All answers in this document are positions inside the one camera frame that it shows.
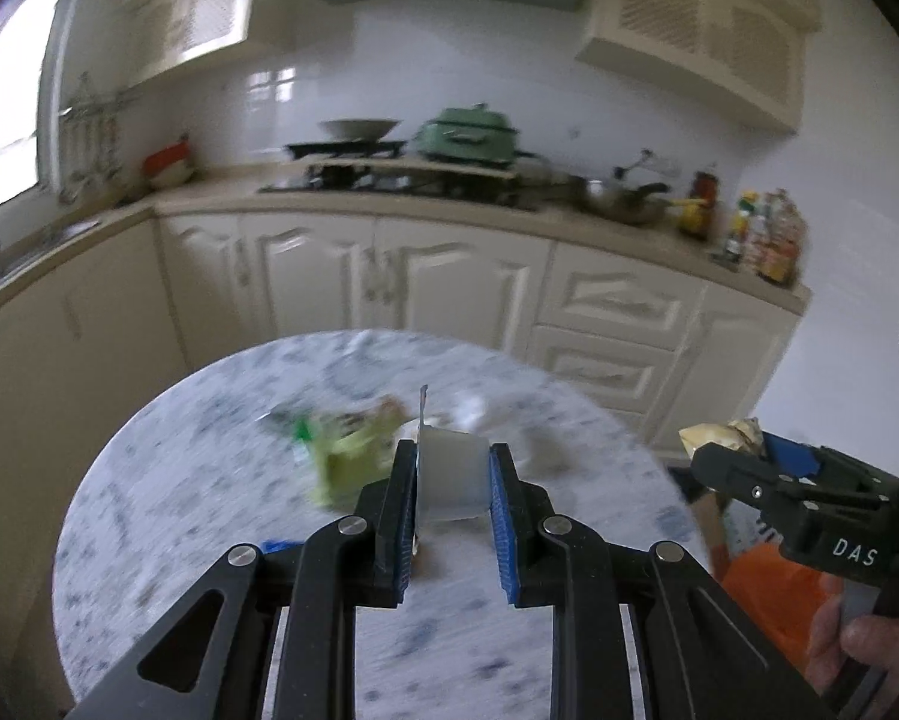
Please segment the person's right hand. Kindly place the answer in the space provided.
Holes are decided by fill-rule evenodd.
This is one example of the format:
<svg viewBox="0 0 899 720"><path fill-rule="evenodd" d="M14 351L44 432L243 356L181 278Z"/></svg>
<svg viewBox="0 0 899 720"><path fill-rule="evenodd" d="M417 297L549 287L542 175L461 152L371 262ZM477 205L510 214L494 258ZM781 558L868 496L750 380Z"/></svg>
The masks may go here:
<svg viewBox="0 0 899 720"><path fill-rule="evenodd" d="M841 592L835 592L813 616L805 679L823 692L846 660L885 673L880 695L884 704L899 695L899 619L865 614L843 622Z"/></svg>

